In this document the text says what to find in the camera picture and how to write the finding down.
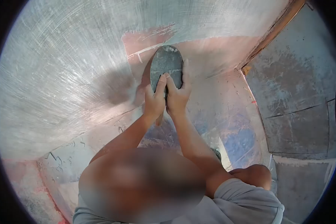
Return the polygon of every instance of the white chalk mark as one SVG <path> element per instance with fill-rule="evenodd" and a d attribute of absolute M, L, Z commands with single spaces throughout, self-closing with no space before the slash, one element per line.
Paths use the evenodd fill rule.
<path fill-rule="evenodd" d="M 143 64 L 142 59 L 141 59 L 141 56 L 139 56 L 139 54 L 137 54 L 137 55 L 138 55 L 138 59 L 139 59 L 139 61 Z"/>

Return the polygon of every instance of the red paint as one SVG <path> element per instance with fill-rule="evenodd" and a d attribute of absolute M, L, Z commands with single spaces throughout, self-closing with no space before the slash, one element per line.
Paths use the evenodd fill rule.
<path fill-rule="evenodd" d="M 175 34 L 175 31 L 172 30 L 173 26 L 174 24 L 170 24 L 141 32 L 133 31 L 125 33 L 121 39 L 125 46 L 127 57 L 133 57 L 140 50 L 169 40 Z"/>
<path fill-rule="evenodd" d="M 61 221 L 59 221 L 57 224 L 70 224 L 67 220 L 62 219 Z"/>

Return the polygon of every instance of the wooden beam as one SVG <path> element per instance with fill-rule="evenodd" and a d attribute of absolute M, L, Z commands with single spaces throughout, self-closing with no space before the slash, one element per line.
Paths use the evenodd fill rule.
<path fill-rule="evenodd" d="M 271 32 L 265 37 L 262 42 L 260 42 L 260 44 L 248 57 L 248 63 L 286 27 L 286 25 L 295 17 L 295 15 L 300 11 L 304 4 L 305 0 L 295 0 L 291 3 L 284 15 L 280 17 L 280 19 L 270 29 Z"/>

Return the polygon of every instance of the curved metal surface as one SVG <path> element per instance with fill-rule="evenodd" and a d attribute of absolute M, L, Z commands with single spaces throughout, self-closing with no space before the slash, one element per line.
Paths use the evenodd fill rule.
<path fill-rule="evenodd" d="M 0 156 L 29 213 L 71 222 L 83 169 L 141 114 L 145 68 L 167 44 L 189 58 L 189 116 L 224 168 L 269 166 L 256 101 L 233 69 L 288 3 L 29 1 L 0 57 Z M 167 114 L 140 146 L 179 153 Z"/>

